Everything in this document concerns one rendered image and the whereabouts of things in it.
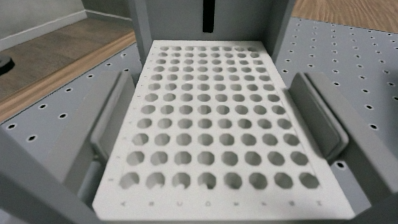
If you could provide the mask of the white well plate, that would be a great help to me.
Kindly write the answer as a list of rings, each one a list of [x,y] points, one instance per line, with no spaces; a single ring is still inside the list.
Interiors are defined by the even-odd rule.
[[[355,216],[261,41],[154,41],[93,207],[106,224]]]

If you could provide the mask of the grey flat base plate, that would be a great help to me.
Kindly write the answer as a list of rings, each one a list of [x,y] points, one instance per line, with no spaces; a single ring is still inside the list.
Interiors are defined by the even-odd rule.
[[[297,72],[323,72],[398,160],[398,33],[291,16],[275,67],[288,90]],[[42,165],[102,71],[129,71],[136,89],[143,71],[137,42],[0,127]],[[329,168],[355,215],[372,206],[345,162]],[[105,170],[91,162],[77,194],[94,213]]]

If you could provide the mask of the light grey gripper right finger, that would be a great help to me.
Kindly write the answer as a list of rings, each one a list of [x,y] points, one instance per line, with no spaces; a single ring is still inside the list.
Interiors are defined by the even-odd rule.
[[[323,72],[288,90],[328,166],[345,161],[373,206],[398,191],[398,160]]]

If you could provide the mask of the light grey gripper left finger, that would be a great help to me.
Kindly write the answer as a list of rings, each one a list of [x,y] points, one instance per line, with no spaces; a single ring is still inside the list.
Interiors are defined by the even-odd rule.
[[[102,71],[44,160],[76,196],[92,161],[107,167],[134,93],[129,71]]]

